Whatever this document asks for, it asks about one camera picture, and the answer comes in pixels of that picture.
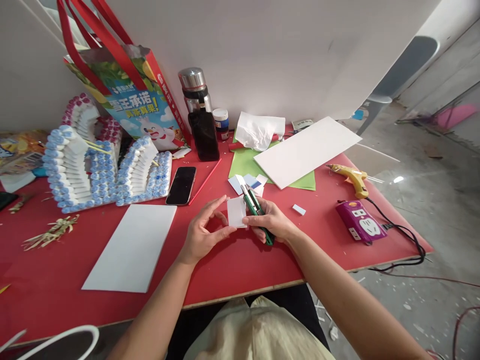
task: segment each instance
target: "tissue paper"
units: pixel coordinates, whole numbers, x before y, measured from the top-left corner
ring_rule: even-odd
[[[255,116],[241,112],[238,118],[235,138],[246,148],[258,152],[269,148],[274,134],[283,135],[285,118],[274,116]]]

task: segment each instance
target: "lap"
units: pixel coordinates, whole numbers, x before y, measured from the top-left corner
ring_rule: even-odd
[[[320,327],[315,304],[306,284],[246,296],[245,301],[248,306],[250,306],[256,298],[262,295],[279,307],[285,308],[330,350],[325,334]],[[212,305],[183,310],[173,330],[166,358],[183,359],[190,345],[197,339],[202,331],[205,330],[225,304],[226,302],[219,302]]]

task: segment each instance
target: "yellow glue gun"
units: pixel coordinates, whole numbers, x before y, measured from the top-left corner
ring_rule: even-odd
[[[325,165],[334,173],[340,174],[348,178],[355,188],[355,196],[357,199],[366,199],[369,197],[369,192],[365,187],[364,179],[369,176],[365,171],[359,171],[352,167],[343,165]]]

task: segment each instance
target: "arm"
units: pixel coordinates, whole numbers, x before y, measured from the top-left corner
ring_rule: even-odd
[[[149,360],[165,357],[195,265],[216,243],[237,230],[235,227],[227,226],[209,233],[205,229],[209,219],[214,216],[219,217],[224,225],[228,223],[225,216],[216,211],[226,199],[224,195],[209,202],[193,218],[188,227],[185,244],[177,259],[140,314],[115,345],[108,360]]]
[[[333,261],[310,237],[300,231],[271,201],[259,198],[264,216],[247,216],[262,242],[269,229],[285,242],[348,342],[362,359],[430,359],[402,325],[363,286]]]

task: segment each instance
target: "beige clothing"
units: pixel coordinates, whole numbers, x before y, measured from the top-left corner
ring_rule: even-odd
[[[325,346],[286,309],[259,296],[228,302],[193,342],[184,360],[335,360]]]

